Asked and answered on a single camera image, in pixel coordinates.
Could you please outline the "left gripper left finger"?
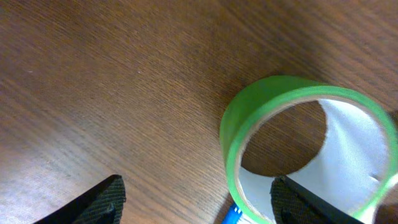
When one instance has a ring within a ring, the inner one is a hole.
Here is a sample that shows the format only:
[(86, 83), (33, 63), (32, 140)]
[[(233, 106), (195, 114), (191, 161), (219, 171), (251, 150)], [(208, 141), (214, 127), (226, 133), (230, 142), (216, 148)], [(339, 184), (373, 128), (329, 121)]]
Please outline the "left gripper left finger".
[(123, 178), (113, 174), (35, 224), (120, 224), (125, 202)]

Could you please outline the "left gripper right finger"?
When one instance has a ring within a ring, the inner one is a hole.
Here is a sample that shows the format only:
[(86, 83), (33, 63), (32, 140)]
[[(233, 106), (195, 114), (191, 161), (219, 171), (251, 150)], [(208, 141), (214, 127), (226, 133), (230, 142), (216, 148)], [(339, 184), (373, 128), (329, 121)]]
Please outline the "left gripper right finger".
[(273, 180), (270, 195), (277, 224), (363, 224), (287, 176)]

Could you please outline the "blue ballpoint pen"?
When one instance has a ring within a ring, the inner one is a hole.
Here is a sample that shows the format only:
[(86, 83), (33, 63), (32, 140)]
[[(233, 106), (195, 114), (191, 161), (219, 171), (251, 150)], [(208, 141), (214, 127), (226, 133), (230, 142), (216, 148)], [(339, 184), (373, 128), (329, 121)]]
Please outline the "blue ballpoint pen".
[(239, 224), (242, 215), (242, 210), (237, 206), (236, 203), (232, 203), (221, 224)]

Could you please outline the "green tape roll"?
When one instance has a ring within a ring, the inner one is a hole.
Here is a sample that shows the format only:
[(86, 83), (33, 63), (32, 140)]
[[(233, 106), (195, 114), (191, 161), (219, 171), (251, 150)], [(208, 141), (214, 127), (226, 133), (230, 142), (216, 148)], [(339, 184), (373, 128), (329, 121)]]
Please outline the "green tape roll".
[(256, 81), (240, 91), (221, 120), (220, 144), (229, 192), (257, 223), (275, 223), (272, 178), (241, 166), (251, 136), (267, 120), (291, 106), (317, 101), (326, 114), (320, 152), (290, 174), (300, 185), (364, 223), (397, 184), (397, 129), (367, 96), (347, 88), (288, 75)]

